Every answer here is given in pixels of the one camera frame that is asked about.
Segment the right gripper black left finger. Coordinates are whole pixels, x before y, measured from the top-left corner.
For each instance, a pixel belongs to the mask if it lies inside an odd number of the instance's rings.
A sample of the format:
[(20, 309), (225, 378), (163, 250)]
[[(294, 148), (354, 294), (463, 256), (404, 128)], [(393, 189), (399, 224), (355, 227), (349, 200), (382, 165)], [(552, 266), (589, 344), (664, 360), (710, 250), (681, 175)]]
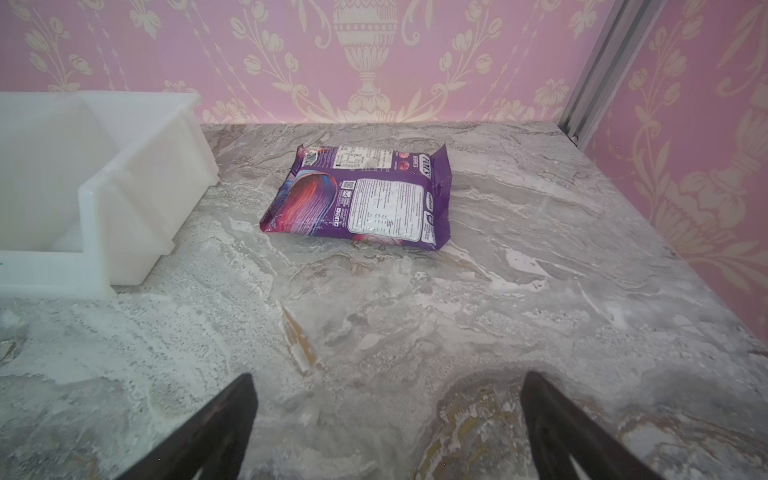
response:
[(236, 479), (257, 410), (253, 377), (241, 374), (120, 477)]

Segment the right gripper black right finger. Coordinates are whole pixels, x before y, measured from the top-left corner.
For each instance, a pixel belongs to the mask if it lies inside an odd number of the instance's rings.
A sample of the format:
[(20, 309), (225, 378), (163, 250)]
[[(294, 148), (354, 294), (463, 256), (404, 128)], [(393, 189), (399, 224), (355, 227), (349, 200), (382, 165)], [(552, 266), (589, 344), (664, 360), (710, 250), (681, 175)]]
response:
[(526, 373), (520, 392), (531, 454), (541, 479), (658, 479), (542, 374)]

